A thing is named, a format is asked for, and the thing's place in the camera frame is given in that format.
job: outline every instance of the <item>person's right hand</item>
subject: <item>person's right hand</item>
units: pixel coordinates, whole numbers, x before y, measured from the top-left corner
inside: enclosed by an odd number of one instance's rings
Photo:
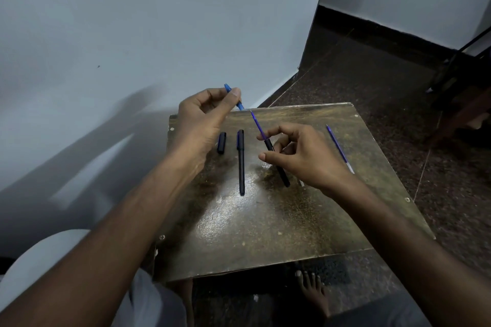
[[[282,123],[264,132],[267,138],[283,133],[274,151],[259,154],[263,162],[283,167],[301,181],[334,197],[350,189],[355,176],[336,157],[321,132],[310,125]]]

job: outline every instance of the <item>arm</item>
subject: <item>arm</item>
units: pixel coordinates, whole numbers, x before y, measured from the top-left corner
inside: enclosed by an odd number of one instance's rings
[[[178,194],[203,169],[221,123],[239,99],[238,88],[228,95],[220,88],[182,101],[176,142],[163,162],[5,308],[0,325],[110,325],[156,231]]]
[[[491,285],[394,212],[336,158],[311,126],[285,123],[273,151],[259,155],[334,199],[354,220],[432,325],[491,325]]]

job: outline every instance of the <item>white cloth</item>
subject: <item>white cloth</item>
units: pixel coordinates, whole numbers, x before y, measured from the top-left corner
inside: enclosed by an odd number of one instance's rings
[[[27,250],[9,268],[0,282],[0,311],[65,256],[89,230],[67,230],[45,238]],[[175,293],[153,284],[150,275],[138,269],[114,317],[114,327],[186,326],[186,309]]]

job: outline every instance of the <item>person's left arm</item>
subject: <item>person's left arm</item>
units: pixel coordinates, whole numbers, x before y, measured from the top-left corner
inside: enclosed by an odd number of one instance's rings
[[[203,169],[240,90],[206,89],[179,105],[165,159],[64,258],[0,313],[4,327],[109,326],[176,197]]]

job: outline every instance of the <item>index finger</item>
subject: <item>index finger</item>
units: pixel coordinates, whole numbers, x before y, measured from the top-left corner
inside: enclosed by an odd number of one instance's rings
[[[207,88],[195,95],[189,96],[183,103],[192,103],[201,107],[210,101],[223,100],[226,95],[227,90],[225,88]]]
[[[288,135],[291,141],[298,141],[300,136],[300,130],[303,128],[303,124],[298,123],[280,123],[279,125],[264,131],[264,135],[269,138],[271,136],[284,133]],[[257,136],[257,139],[262,140],[262,136]]]

